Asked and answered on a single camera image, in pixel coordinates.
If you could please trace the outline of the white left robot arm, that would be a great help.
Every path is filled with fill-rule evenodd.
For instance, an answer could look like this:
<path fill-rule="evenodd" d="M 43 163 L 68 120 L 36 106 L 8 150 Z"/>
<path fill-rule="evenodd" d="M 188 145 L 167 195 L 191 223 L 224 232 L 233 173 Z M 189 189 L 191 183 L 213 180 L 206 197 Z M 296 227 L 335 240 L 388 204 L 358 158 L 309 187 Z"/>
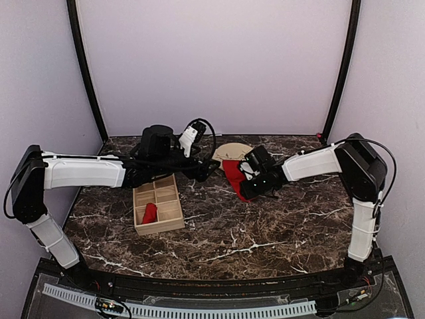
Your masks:
<path fill-rule="evenodd" d="M 212 154 L 199 157 L 197 144 L 208 127 L 204 120 L 194 120 L 176 136 L 169 126 L 152 125 L 143 130 L 139 143 L 124 156 L 64 155 L 31 145 L 11 178 L 3 212 L 6 218 L 26 225 L 57 263 L 68 270 L 69 281 L 87 290 L 94 276 L 83 267 L 78 249 L 49 213 L 44 192 L 92 186 L 135 189 L 178 172 L 188 179 L 205 181 L 220 165 Z"/>

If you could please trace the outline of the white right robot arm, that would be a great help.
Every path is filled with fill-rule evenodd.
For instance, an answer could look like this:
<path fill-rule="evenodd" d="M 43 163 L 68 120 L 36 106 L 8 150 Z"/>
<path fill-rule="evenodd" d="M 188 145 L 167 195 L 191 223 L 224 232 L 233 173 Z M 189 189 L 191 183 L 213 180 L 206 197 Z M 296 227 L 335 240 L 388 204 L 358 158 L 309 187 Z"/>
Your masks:
<path fill-rule="evenodd" d="M 238 170 L 242 174 L 238 184 L 240 194 L 245 200 L 308 177 L 339 174 L 354 209 L 351 241 L 339 273 L 339 283 L 353 288 L 363 280 L 366 261 L 379 231 L 388 172 L 387 165 L 370 142 L 354 133 L 342 142 L 300 151 L 283 161 L 276 161 L 264 146 L 259 146 L 245 155 Z"/>

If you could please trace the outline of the red santa sock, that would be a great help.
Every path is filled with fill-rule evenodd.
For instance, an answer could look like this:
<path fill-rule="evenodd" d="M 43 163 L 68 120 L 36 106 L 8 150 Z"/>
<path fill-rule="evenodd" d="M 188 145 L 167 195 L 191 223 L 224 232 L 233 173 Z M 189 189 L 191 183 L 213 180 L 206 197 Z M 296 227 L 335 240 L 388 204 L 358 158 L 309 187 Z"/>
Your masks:
<path fill-rule="evenodd" d="M 157 206 L 154 203 L 148 203 L 145 206 L 145 212 L 141 224 L 154 223 L 157 221 Z"/>

